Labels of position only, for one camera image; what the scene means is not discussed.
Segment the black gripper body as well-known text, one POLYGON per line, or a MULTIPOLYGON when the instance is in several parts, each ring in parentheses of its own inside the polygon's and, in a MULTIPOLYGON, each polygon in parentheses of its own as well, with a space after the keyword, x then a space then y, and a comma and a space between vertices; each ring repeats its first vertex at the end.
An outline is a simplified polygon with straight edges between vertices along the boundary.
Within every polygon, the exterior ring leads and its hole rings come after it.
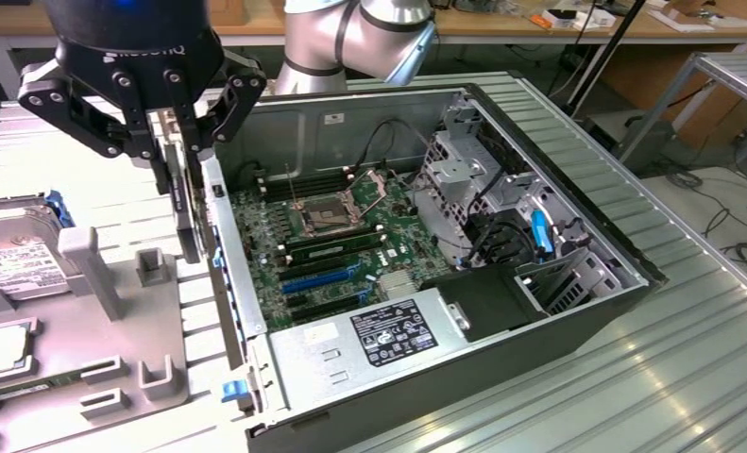
POLYGON ((57 61, 69 76, 95 81, 122 68, 149 78, 181 69, 209 81, 222 65, 205 1, 46 1, 57 61))

